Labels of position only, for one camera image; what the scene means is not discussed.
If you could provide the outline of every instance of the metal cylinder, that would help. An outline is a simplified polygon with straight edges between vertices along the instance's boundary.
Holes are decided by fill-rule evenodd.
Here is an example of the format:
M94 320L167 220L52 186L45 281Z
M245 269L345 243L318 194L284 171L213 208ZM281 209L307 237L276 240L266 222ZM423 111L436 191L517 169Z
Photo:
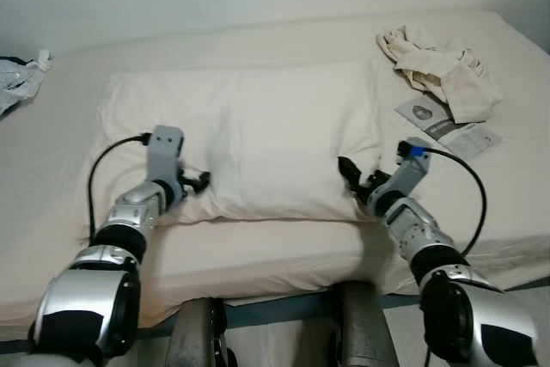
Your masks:
M180 306L166 354L166 367L216 367L213 300L200 298Z
M342 287L342 366L399 367L375 286L350 282Z

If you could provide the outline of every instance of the towel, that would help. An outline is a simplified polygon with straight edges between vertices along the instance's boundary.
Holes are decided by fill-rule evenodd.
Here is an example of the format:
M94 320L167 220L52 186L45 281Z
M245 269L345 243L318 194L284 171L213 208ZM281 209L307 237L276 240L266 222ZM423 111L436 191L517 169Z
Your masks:
M376 41L413 88L449 104L458 124L489 119L502 100L491 73L469 49L441 43L419 24L385 30Z

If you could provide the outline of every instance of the booklet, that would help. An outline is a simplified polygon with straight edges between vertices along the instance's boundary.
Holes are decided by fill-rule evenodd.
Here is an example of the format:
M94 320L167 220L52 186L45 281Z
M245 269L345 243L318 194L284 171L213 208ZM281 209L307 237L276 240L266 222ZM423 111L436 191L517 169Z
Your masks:
M467 161L501 141L481 124L456 124L447 104L424 95L395 109L453 154Z

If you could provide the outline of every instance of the pillow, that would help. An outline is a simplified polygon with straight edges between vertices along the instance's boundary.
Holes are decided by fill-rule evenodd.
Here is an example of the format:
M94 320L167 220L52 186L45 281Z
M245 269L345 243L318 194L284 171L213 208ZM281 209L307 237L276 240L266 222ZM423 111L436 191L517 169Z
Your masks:
M369 73L359 62L346 62L116 75L100 109L104 133L98 146L158 124L184 132L186 174L208 170L211 185L199 196L190 192L165 218L168 223L215 217L362 220L345 190L338 156L350 157L364 176L378 165L381 138ZM106 211L145 176L145 148L138 144L110 157L95 186Z

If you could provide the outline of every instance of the mattress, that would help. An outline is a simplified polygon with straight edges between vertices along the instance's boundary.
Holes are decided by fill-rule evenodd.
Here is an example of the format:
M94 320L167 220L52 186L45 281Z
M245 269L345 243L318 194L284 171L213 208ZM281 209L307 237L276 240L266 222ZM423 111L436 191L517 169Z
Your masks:
M547 276L550 58L499 16L362 15L175 34L55 59L34 102L0 122L0 339L25 336L47 283L83 247L84 193L76 188L98 138L96 110L113 73L378 59L382 169L391 173L399 139L427 138L394 111L418 92L393 72L375 42L382 28L406 21L473 48L504 95L486 122L503 142L471 161L489 207L470 262L503 288ZM459 167L434 157L415 196L464 246L480 212L477 191ZM345 279L369 279L381 293L415 292L413 277L380 227L216 220L160 228L143 266L140 325L151 327L197 297L293 294Z

